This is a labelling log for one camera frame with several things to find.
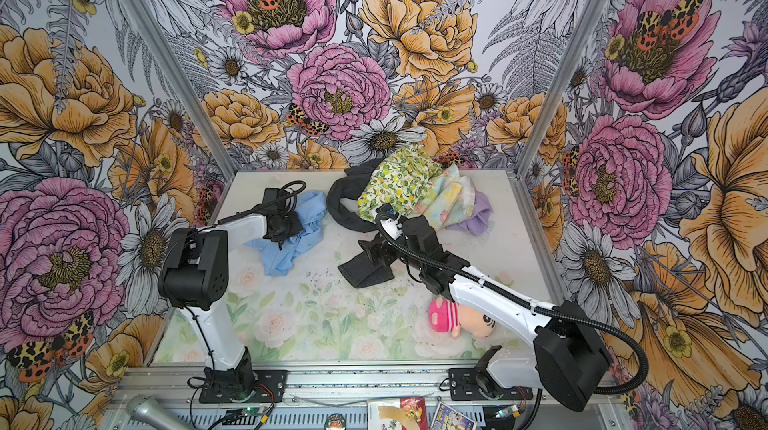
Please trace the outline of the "green yellow floral cloth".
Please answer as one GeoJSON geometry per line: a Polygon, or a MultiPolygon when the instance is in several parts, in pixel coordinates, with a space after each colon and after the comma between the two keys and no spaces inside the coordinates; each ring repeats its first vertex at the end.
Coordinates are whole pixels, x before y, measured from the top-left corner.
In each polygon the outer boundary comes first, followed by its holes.
{"type": "Polygon", "coordinates": [[[372,172],[357,199],[358,215],[373,222],[377,210],[389,204],[401,215],[409,213],[425,194],[441,167],[419,145],[410,145],[386,157],[372,172]]]}

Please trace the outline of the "right green circuit board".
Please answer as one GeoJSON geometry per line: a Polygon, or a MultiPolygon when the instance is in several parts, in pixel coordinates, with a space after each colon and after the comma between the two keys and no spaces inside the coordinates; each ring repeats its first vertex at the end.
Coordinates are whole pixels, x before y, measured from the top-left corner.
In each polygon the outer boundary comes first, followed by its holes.
{"type": "Polygon", "coordinates": [[[520,415],[521,415],[521,410],[517,404],[512,404],[504,408],[500,408],[494,413],[494,417],[496,419],[501,419],[501,420],[508,419],[508,418],[517,419],[520,417],[520,415]]]}

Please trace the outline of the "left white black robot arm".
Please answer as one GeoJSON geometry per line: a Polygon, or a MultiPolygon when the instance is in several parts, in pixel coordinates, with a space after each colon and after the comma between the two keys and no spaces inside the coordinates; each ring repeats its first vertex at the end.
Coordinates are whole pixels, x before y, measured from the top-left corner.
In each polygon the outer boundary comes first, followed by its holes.
{"type": "Polygon", "coordinates": [[[302,230],[298,196],[306,183],[267,188],[254,207],[195,229],[172,233],[159,276],[159,294],[181,311],[205,351],[200,400],[254,402],[270,394],[259,385],[247,347],[238,338],[224,301],[230,254],[253,240],[282,245],[302,230]]]}

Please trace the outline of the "aluminium front frame rail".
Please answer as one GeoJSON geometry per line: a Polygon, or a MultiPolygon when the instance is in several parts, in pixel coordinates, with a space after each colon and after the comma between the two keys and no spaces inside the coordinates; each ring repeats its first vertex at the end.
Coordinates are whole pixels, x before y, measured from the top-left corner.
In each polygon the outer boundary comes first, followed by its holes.
{"type": "MultiPolygon", "coordinates": [[[[321,429],[329,414],[345,416],[347,428],[367,428],[367,403],[397,397],[422,397],[433,412],[442,402],[486,425],[499,408],[512,401],[452,401],[447,392],[448,369],[470,368],[469,361],[389,362],[278,362],[260,364],[257,370],[288,372],[283,401],[276,403],[266,423],[268,429],[321,429]]],[[[131,369],[106,407],[103,429],[145,429],[147,424],[131,418],[128,402],[152,396],[186,425],[206,429],[230,409],[267,403],[203,404],[196,378],[202,369],[192,365],[159,365],[131,369]]],[[[557,403],[548,393],[540,404],[523,400],[526,412],[536,408],[535,429],[629,429],[630,418],[618,397],[595,396],[585,409],[574,412],[557,403]]]]}

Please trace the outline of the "aluminium corner post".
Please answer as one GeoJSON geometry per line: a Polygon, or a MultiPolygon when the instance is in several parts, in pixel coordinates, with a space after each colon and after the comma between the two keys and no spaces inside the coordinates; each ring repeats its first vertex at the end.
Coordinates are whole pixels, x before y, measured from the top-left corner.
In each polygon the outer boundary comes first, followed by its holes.
{"type": "Polygon", "coordinates": [[[532,127],[531,134],[515,167],[515,175],[518,179],[522,179],[526,175],[537,155],[546,136],[547,128],[555,118],[571,75],[578,65],[581,52],[587,45],[597,21],[609,1],[587,0],[584,11],[576,21],[572,36],[554,74],[554,79],[546,92],[539,117],[532,127]]]}
{"type": "Polygon", "coordinates": [[[222,171],[224,178],[227,181],[233,180],[238,168],[214,130],[207,113],[198,100],[194,87],[182,70],[179,60],[165,38],[161,25],[150,11],[150,6],[144,0],[120,1],[124,4],[132,21],[137,24],[145,43],[153,53],[164,75],[168,78],[176,97],[184,105],[190,119],[222,171]]]}

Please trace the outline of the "green circuit board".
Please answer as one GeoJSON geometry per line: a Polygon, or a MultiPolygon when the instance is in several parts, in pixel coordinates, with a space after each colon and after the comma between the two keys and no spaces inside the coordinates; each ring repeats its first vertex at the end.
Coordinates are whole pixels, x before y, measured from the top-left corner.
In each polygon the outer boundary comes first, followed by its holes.
{"type": "Polygon", "coordinates": [[[494,413],[494,417],[496,419],[501,419],[501,420],[508,419],[508,418],[517,419],[520,417],[520,415],[521,415],[521,410],[517,404],[512,404],[504,408],[500,408],[494,413]]]}
{"type": "Polygon", "coordinates": [[[266,422],[273,410],[273,405],[247,406],[239,409],[230,409],[225,416],[230,424],[256,425],[259,422],[266,422]]]}

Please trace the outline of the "lavender cloth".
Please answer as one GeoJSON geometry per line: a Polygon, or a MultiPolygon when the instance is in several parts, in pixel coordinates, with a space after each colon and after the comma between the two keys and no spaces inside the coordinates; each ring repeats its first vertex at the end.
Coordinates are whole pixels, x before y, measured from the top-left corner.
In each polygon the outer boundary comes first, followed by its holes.
{"type": "Polygon", "coordinates": [[[493,208],[489,198],[480,191],[475,193],[474,207],[471,217],[460,223],[447,226],[448,230],[462,230],[474,236],[481,236],[487,232],[493,208]]]}

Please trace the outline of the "pastel tie-dye cloth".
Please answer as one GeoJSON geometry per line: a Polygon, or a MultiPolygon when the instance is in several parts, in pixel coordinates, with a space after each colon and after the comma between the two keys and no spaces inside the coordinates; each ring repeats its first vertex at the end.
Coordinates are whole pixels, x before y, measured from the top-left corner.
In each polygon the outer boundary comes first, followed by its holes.
{"type": "Polygon", "coordinates": [[[476,190],[471,178],[456,165],[431,178],[411,210],[410,217],[423,216],[435,230],[469,220],[474,212],[476,190]]]}

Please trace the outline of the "left aluminium corner post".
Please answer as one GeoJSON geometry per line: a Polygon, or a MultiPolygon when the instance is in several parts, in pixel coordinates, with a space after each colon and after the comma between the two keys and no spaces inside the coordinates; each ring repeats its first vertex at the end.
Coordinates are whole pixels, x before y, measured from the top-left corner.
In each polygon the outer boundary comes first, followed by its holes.
{"type": "Polygon", "coordinates": [[[190,119],[222,171],[224,178],[227,181],[233,180],[238,168],[214,130],[207,113],[198,100],[194,87],[182,70],[179,60],[165,38],[161,25],[150,11],[150,6],[144,0],[120,1],[124,4],[132,21],[137,24],[145,43],[153,53],[164,75],[168,78],[176,97],[184,105],[190,119]]]}

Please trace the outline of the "right aluminium corner post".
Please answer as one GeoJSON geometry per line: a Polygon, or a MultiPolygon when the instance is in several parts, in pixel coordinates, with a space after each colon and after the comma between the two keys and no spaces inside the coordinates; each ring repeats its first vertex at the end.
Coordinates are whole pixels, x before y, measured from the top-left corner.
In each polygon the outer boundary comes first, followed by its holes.
{"type": "Polygon", "coordinates": [[[532,127],[531,134],[515,167],[515,175],[518,179],[522,179],[526,175],[537,155],[546,136],[547,128],[555,118],[571,75],[578,65],[581,52],[587,45],[597,21],[609,1],[587,0],[584,11],[576,21],[572,36],[554,74],[554,79],[546,92],[539,117],[532,127]]]}

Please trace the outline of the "silver microphone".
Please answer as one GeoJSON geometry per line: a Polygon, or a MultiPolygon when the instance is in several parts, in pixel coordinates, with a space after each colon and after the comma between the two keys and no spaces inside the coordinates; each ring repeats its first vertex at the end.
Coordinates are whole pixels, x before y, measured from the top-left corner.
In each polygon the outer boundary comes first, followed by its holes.
{"type": "Polygon", "coordinates": [[[167,411],[152,396],[137,395],[127,405],[127,413],[132,419],[145,423],[157,430],[181,430],[188,426],[177,416],[167,411]]]}

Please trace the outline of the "red yellow card pack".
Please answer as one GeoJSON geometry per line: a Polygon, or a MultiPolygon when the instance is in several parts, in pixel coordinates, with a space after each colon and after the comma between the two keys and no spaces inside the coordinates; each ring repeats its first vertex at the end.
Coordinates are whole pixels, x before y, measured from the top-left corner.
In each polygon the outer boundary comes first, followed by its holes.
{"type": "Polygon", "coordinates": [[[379,399],[367,403],[368,430],[427,430],[428,420],[422,397],[379,399]]]}

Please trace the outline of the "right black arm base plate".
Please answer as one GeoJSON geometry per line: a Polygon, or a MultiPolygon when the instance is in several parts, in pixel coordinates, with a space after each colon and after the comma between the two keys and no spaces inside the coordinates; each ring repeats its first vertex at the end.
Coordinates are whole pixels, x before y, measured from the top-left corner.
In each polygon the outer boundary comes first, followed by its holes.
{"type": "Polygon", "coordinates": [[[534,391],[527,387],[502,388],[477,368],[449,368],[447,392],[452,401],[520,401],[533,400],[534,391]]]}

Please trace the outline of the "blue picture card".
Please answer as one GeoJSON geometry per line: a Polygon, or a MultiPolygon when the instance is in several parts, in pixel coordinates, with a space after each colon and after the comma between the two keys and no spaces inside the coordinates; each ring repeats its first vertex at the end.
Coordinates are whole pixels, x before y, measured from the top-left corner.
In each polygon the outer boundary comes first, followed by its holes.
{"type": "Polygon", "coordinates": [[[430,430],[475,430],[477,422],[457,409],[440,402],[430,422],[430,430]]]}

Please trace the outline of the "pink plush doll toy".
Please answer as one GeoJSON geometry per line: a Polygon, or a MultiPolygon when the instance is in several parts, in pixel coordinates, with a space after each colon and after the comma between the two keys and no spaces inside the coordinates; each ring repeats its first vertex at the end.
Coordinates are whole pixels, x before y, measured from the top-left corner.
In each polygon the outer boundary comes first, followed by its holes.
{"type": "Polygon", "coordinates": [[[489,337],[495,330],[496,322],[489,316],[443,297],[433,300],[428,307],[428,321],[432,329],[458,338],[462,332],[474,338],[489,337]]]}

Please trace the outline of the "light blue cloth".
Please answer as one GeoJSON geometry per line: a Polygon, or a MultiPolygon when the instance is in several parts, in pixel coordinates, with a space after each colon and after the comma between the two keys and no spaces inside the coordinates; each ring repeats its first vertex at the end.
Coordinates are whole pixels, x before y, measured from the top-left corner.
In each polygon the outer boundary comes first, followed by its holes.
{"type": "Polygon", "coordinates": [[[323,239],[322,221],[327,215],[326,194],[317,190],[302,193],[298,196],[296,214],[302,230],[282,244],[266,239],[255,239],[246,243],[247,247],[260,251],[267,276],[286,276],[293,268],[295,260],[323,239]]]}

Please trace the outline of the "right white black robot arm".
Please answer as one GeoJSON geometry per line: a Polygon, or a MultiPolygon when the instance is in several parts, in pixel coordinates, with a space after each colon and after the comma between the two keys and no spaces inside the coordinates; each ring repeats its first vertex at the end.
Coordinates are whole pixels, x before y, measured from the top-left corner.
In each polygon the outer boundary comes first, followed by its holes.
{"type": "Polygon", "coordinates": [[[478,361],[475,381],[489,398],[496,398],[503,389],[521,386],[545,391],[562,406],[581,411],[592,396],[628,393],[648,377],[649,359],[627,333],[589,318],[573,301],[552,304],[494,280],[445,250],[425,217],[380,212],[375,226],[374,238],[360,241],[361,253],[340,265],[345,278],[389,276],[392,264],[400,261],[417,270],[418,283],[433,295],[479,312],[530,347],[530,360],[512,357],[496,346],[478,361]],[[625,383],[601,383],[613,362],[604,335],[624,342],[637,358],[637,369],[625,383]]]}

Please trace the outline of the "small round badge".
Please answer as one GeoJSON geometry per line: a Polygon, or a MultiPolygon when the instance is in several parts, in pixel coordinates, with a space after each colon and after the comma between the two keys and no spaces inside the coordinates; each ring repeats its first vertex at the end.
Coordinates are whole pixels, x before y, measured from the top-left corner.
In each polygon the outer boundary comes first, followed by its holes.
{"type": "Polygon", "coordinates": [[[340,413],[329,414],[324,422],[325,430],[345,430],[347,421],[344,415],[340,413]]]}

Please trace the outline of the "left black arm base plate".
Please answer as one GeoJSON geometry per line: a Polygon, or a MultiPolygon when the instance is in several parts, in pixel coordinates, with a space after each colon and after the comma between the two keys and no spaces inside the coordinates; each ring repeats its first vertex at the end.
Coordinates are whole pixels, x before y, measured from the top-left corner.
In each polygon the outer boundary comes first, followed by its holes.
{"type": "Polygon", "coordinates": [[[203,404],[280,403],[288,372],[285,370],[205,370],[199,401],[203,404]]]}

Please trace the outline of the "left green circuit board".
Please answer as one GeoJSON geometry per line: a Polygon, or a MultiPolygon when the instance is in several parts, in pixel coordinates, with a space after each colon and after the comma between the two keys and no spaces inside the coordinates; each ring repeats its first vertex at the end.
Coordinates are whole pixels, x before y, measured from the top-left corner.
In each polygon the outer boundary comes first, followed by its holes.
{"type": "Polygon", "coordinates": [[[273,410],[273,405],[247,406],[239,409],[230,409],[225,416],[230,424],[256,425],[259,422],[266,422],[273,410]]]}

